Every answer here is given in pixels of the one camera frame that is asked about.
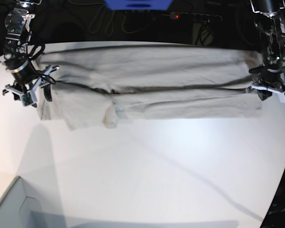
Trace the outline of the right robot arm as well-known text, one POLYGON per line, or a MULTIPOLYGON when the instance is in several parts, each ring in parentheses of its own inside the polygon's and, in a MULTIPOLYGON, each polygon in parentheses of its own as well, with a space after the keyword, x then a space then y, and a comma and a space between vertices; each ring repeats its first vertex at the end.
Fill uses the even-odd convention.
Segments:
POLYGON ((15 101, 21 101, 24 107, 37 107, 36 90, 43 89, 44 97, 52 102, 51 86, 56 81, 50 76, 59 69, 58 65, 48 65, 44 70, 37 70, 35 61, 45 50, 45 44, 34 45, 28 50, 32 38, 31 21, 35 18, 32 6, 40 5, 40 0, 18 0, 5 19, 7 34, 0 43, 0 63, 14 78, 13 84, 8 84, 2 94, 12 93, 15 101))

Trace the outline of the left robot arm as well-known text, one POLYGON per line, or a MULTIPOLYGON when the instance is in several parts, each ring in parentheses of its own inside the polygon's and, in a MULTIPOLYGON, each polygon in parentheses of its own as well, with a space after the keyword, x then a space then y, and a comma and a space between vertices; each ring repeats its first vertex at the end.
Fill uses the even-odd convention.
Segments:
POLYGON ((283 0, 251 0, 252 11, 260 14, 254 22, 263 38, 263 64, 249 70, 256 75, 252 89, 257 90, 264 101, 277 94, 279 101, 285 103, 285 19, 282 10, 283 0))

